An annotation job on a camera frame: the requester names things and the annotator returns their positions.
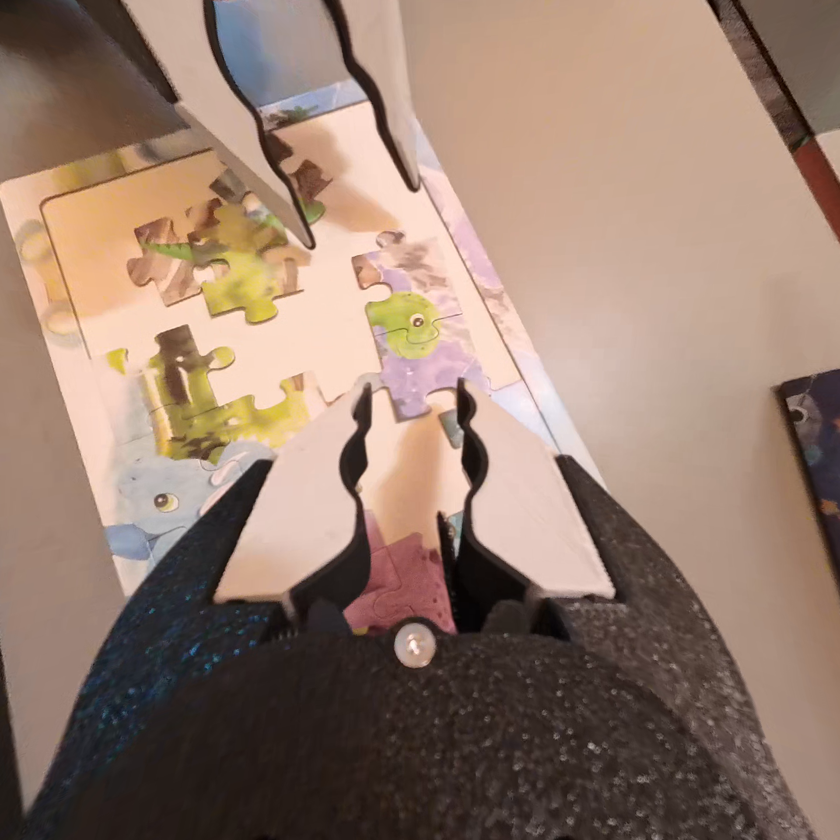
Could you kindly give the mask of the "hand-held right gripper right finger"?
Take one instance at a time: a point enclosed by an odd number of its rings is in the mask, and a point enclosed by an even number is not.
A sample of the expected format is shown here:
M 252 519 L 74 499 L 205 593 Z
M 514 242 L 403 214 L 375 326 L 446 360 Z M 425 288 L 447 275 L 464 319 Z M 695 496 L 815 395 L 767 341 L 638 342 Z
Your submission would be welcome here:
M 467 380 L 457 415 L 469 481 L 457 573 L 469 596 L 612 600 L 615 585 L 551 447 Z

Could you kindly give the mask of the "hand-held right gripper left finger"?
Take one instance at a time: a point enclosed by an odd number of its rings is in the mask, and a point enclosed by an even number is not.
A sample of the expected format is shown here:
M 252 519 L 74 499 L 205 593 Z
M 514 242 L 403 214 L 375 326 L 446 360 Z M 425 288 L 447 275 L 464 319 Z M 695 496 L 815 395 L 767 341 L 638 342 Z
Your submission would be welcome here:
M 362 594 L 371 548 L 357 486 L 371 419 L 371 384 L 359 382 L 280 448 L 215 602 L 351 604 Z

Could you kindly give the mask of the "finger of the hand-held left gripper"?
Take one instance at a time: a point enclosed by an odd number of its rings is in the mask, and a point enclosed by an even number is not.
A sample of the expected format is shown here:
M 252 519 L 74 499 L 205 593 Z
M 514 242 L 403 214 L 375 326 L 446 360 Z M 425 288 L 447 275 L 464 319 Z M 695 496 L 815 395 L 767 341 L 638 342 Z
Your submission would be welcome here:
M 406 187 L 421 187 L 415 113 L 397 1 L 324 1 L 345 68 L 370 102 L 377 132 Z
M 214 2 L 123 1 L 175 94 L 175 110 L 305 248 L 316 240 L 290 178 L 270 155 L 257 109 L 233 79 Z

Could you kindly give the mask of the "dinosaur puzzle tray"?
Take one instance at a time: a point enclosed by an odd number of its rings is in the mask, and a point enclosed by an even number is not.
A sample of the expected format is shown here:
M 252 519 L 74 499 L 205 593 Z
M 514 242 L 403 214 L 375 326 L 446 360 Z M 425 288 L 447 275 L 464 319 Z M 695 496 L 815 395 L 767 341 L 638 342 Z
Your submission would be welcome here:
M 238 311 L 211 318 L 202 293 L 166 307 L 154 287 L 136 287 L 129 278 L 127 261 L 140 252 L 134 229 L 158 217 L 171 217 L 188 239 L 215 199 L 273 216 L 191 131 L 2 184 L 2 210 L 103 533 L 119 516 L 113 478 L 119 441 L 96 359 L 124 348 L 144 364 L 158 351 L 159 333 L 187 325 L 201 353 L 223 346 L 235 353 L 234 363 L 209 375 L 219 403 L 252 395 L 257 407 L 273 406 L 283 397 L 280 382 L 304 372 L 331 404 L 369 382 L 364 509 L 376 512 L 386 541 L 417 531 L 435 545 L 437 514 L 456 522 L 468 493 L 461 448 L 451 448 L 438 421 L 441 411 L 455 408 L 455 389 L 430 395 L 428 414 L 396 421 L 365 317 L 365 305 L 390 290 L 361 289 L 351 263 L 378 249 L 385 230 L 437 241 L 490 382 L 488 396 L 554 454 L 576 458 L 601 480 L 423 132 L 416 130 L 422 186 L 413 193 L 392 170 L 372 106 L 350 80 L 281 100 L 262 114 L 295 151 L 285 172 L 310 159 L 332 177 L 319 196 L 326 213 L 313 225 L 316 248 L 306 250 L 285 229 L 300 291 L 278 299 L 278 314 L 267 322 L 248 324 Z

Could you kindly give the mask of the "green dinosaur head puzzle piece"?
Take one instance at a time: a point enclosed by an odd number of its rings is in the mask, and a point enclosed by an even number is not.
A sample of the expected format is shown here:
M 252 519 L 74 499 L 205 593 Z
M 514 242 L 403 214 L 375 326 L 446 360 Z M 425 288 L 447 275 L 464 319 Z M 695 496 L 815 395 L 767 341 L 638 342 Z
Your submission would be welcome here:
M 388 297 L 365 305 L 365 317 L 396 421 L 428 414 L 428 397 L 456 389 L 460 380 L 489 393 L 438 242 L 412 241 L 397 229 L 379 233 L 376 244 L 378 249 L 351 263 L 361 289 L 390 290 Z

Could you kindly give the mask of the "green and brown puzzle piece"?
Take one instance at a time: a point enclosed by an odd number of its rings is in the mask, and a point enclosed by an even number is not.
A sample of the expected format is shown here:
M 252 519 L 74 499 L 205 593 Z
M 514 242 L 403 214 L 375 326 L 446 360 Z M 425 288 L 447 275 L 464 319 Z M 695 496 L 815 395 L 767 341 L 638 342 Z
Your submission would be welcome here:
M 166 307 L 199 296 L 203 284 L 216 278 L 211 265 L 199 265 L 193 246 L 178 234 L 171 217 L 158 217 L 134 229 L 138 255 L 127 271 L 136 287 L 154 287 Z

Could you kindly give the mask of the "green grass puzzle piece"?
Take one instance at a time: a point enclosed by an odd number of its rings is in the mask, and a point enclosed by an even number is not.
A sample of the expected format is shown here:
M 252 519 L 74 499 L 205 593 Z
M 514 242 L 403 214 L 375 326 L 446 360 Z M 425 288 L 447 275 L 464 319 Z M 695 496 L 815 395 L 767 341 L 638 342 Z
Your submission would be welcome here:
M 187 241 L 211 318 L 240 312 L 248 324 L 267 322 L 278 314 L 278 299 L 300 291 L 285 228 L 271 215 L 256 217 L 214 199 Z

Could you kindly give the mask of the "grey desk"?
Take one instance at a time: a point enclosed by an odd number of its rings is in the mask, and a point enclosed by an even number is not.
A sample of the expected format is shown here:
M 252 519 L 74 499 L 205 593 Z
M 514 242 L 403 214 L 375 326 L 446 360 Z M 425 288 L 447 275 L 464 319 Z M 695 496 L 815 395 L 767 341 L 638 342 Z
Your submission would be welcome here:
M 838 367 L 838 241 L 707 2 L 406 2 L 416 113 L 614 498 L 838 838 L 838 589 L 771 390 Z M 174 131 L 69 2 L 2 3 L 2 182 Z M 24 808 L 121 588 L 2 218 L 2 650 Z

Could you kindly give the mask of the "colourful puzzle box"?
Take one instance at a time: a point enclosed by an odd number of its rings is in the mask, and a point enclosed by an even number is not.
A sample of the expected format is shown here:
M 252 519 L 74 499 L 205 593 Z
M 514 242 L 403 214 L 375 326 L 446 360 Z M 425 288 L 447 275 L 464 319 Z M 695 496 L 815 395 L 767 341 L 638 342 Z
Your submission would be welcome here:
M 839 557 L 839 370 L 786 381 L 775 393 L 828 549 Z

